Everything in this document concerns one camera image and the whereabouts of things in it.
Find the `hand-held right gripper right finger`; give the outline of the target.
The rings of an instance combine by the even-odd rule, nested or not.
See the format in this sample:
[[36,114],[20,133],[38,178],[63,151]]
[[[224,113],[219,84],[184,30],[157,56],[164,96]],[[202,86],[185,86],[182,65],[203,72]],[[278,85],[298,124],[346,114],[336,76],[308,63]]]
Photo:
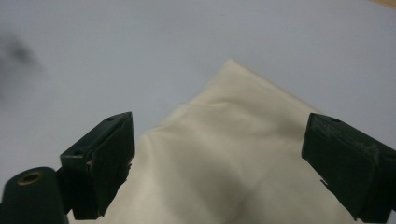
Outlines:
[[344,123],[312,113],[302,158],[353,218],[385,223],[396,211],[396,150]]

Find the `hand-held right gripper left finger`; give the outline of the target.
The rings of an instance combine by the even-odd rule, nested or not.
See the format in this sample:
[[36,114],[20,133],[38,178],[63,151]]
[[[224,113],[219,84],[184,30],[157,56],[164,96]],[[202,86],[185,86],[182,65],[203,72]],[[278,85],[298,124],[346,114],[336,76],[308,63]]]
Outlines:
[[133,114],[104,119],[61,154],[57,171],[66,212],[102,217],[126,181],[134,158]]

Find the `cream baby bodysuit brown trim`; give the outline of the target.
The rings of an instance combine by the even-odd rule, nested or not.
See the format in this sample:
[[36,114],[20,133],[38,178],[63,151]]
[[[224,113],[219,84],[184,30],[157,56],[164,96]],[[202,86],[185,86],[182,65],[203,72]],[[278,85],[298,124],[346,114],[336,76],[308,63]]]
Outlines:
[[313,110],[230,60],[139,138],[106,214],[71,224],[361,224],[301,157]]

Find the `light blue mat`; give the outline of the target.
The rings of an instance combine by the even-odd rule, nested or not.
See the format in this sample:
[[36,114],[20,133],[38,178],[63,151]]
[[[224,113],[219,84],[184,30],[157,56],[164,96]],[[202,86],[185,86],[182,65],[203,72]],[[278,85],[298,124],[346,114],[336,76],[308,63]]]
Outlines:
[[103,119],[137,139],[233,60],[396,148],[396,9],[370,0],[0,0],[0,195]]

